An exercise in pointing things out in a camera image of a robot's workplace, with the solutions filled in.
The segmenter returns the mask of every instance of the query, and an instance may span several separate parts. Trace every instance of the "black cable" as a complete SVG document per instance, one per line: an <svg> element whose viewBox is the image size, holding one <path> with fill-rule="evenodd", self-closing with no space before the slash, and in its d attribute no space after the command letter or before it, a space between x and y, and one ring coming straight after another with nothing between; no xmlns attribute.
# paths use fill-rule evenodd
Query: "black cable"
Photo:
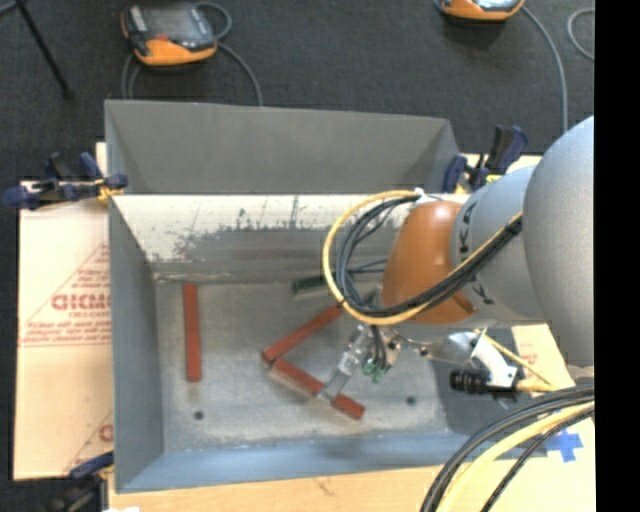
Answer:
<svg viewBox="0 0 640 512"><path fill-rule="evenodd" d="M522 455L518 457L518 460L514 463L514 465L511 466L511 469L509 469L509 471L504 476L504 478L500 481L500 483L495 488L493 493L491 493L491 496L489 496L489 499L484 504L480 512L489 512L489 510L493 508L493 505L498 500L498 498L500 498L500 496L502 495L506 487L509 485L509 483L511 483L511 481L515 478L515 476L518 474L520 469L522 469L525 462L527 462L527 460L531 457L531 455L538 448L540 448L540 446L546 443L551 437L556 435L561 430L564 430L565 428L575 425L576 423L579 423L587 419L589 416L593 416L594 413L595 413L595 407L590 407L584 412L576 415L575 417L566 419L562 423L559 423L555 427L549 429L543 435L539 436L533 443L531 443L531 445L529 445L529 447L522 453Z"/></svg>
<svg viewBox="0 0 640 512"><path fill-rule="evenodd" d="M349 260L353 255L355 247L358 243L362 242L367 237L371 236L375 233L380 227L383 225L384 220L388 217L388 214L391 211L401 204L407 202L415 201L419 196L414 197L404 197L399 199L393 199L390 201L383 202L381 204L376 205L371 208L364 214L362 214L355 222L354 226L347 232L346 237L340 244L340 248L336 257L336 284L340 288L342 294L345 297L348 297L348 302L351 304L356 303L360 305L364 305L365 301L360 296L353 279L351 279L350 273L348 271ZM370 228L369 231L363 234L363 231L367 228L369 223L375 219L377 219L382 213L387 211L387 215L383 217L382 220L379 220L378 223Z"/></svg>
<svg viewBox="0 0 640 512"><path fill-rule="evenodd" d="M593 384L552 391L529 400L527 403L510 410L497 420L487 424L470 437L445 463L425 496L420 509L421 512L435 512L437 510L447 487L460 465L485 441L504 433L515 425L523 428L526 426L527 421L535 421L542 414L549 414L559 409L591 402L594 398L595 387Z"/></svg>

